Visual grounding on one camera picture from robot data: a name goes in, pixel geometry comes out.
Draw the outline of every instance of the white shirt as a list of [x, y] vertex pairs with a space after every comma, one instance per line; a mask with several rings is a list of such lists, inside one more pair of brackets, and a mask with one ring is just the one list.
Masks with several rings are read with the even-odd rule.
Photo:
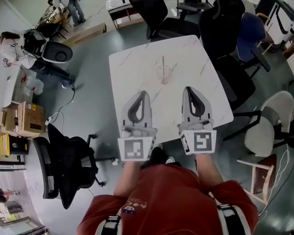
[[68, 7], [70, 0], [53, 0], [52, 4], [54, 7], [59, 8], [60, 4], [62, 4], [64, 7]]
[[1, 54], [14, 65], [30, 69], [36, 58], [29, 56], [22, 50], [24, 45], [24, 38], [21, 35], [19, 39], [4, 39], [0, 47]]

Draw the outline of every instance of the gray floor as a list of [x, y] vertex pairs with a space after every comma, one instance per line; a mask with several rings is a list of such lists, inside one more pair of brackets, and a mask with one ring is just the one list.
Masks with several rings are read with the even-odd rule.
[[[144, 23], [128, 26], [118, 31], [111, 31], [100, 35], [74, 48], [74, 57], [67, 70], [75, 74], [76, 94], [73, 102], [64, 107], [65, 116], [63, 132], [65, 136], [80, 136], [87, 138], [88, 134], [96, 133], [98, 139], [93, 141], [92, 147], [97, 151], [96, 157], [106, 157], [118, 154], [118, 127], [113, 102], [113, 94], [109, 71], [109, 55], [117, 51], [147, 43], [146, 25]], [[275, 92], [282, 90], [293, 79], [290, 68], [280, 54], [266, 55], [272, 66], [267, 73], [264, 69], [253, 78], [256, 85], [254, 95], [241, 106], [237, 112], [253, 111], [264, 100]], [[290, 87], [294, 96], [294, 83]], [[67, 103], [72, 97], [69, 89], [62, 89], [55, 81], [45, 81], [44, 93], [35, 98], [36, 103], [46, 109], [46, 116], [51, 116], [60, 106]], [[225, 180], [234, 179], [248, 187], [251, 169], [248, 166], [236, 163], [240, 157], [248, 158], [248, 150], [244, 146], [244, 134], [227, 142], [222, 142], [226, 135], [247, 125], [249, 119], [236, 118], [230, 124], [218, 127], [218, 144], [214, 160]], [[59, 116], [55, 123], [61, 128], [62, 119]], [[64, 210], [61, 201], [42, 199], [42, 175], [35, 149], [30, 145], [30, 154], [26, 158], [25, 178], [29, 186], [31, 200], [41, 222], [49, 227], [54, 234], [75, 234], [78, 223], [81, 221], [90, 201], [91, 193], [86, 189], [78, 191], [72, 206]], [[195, 170], [194, 157], [185, 156], [180, 140], [167, 142], [164, 149], [180, 161], [183, 166]], [[280, 160], [285, 147], [274, 150]], [[286, 234], [294, 225], [294, 150], [290, 149], [290, 162], [283, 173], [279, 185], [274, 189], [268, 206], [267, 217], [257, 226], [255, 234]], [[94, 184], [90, 191], [94, 195], [111, 194], [122, 164], [112, 166], [110, 163], [99, 163], [99, 180], [105, 180], [107, 185], [99, 188]], [[264, 206], [257, 203], [259, 211]]]

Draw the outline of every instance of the person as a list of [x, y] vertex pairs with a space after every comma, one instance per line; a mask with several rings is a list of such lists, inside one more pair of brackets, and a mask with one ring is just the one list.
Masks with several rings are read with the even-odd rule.
[[[239, 207], [247, 229], [253, 232], [257, 208], [236, 181], [223, 181], [209, 154], [196, 155], [198, 175], [178, 162], [165, 164], [167, 158], [160, 144], [142, 166], [126, 162], [114, 195], [93, 198], [77, 234], [106, 234], [100, 232], [106, 220], [110, 223], [105, 227], [111, 228], [111, 222], [119, 222], [120, 216], [122, 232], [107, 234], [221, 235], [216, 199]], [[235, 234], [242, 234], [237, 222], [234, 226]]]
[[9, 201], [10, 196], [20, 195], [18, 191], [4, 191], [0, 189], [0, 203], [5, 203]]
[[57, 8], [63, 14], [60, 4], [67, 8], [73, 18], [74, 26], [85, 22], [84, 13], [77, 0], [48, 0], [48, 4]]
[[16, 65], [21, 68], [30, 69], [36, 73], [54, 76], [60, 81], [63, 88], [73, 87], [74, 77], [57, 65], [36, 58], [23, 50], [24, 36], [13, 32], [0, 33], [0, 52], [6, 58], [6, 64]]

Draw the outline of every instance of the jeans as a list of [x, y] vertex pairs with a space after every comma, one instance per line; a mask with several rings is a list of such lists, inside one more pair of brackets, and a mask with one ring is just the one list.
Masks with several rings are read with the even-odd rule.
[[83, 13], [82, 8], [80, 7], [78, 1], [70, 0], [69, 4], [67, 6], [67, 9], [70, 11], [70, 13], [72, 15], [74, 24], [79, 24], [78, 21], [83, 21], [85, 19], [84, 13]]
[[[167, 159], [168, 156], [165, 151], [160, 147], [156, 147], [152, 150], [150, 159], [141, 165], [141, 170], [149, 166], [165, 164]], [[179, 162], [170, 163], [170, 165], [177, 165], [182, 167]]]
[[61, 69], [57, 65], [47, 62], [42, 58], [36, 60], [34, 65], [30, 69], [37, 74], [51, 75], [65, 86], [70, 86], [73, 83], [70, 74], [68, 74], [65, 70]]

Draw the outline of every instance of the hair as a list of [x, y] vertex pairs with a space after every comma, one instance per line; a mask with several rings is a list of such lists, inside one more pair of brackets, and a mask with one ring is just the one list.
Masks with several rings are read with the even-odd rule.
[[48, 4], [49, 4], [49, 5], [53, 5], [53, 4], [52, 4], [52, 1], [53, 1], [53, 0], [48, 0]]
[[1, 33], [1, 39], [19, 39], [20, 35], [16, 34], [16, 33], [12, 33], [9, 31], [5, 31], [3, 33]]

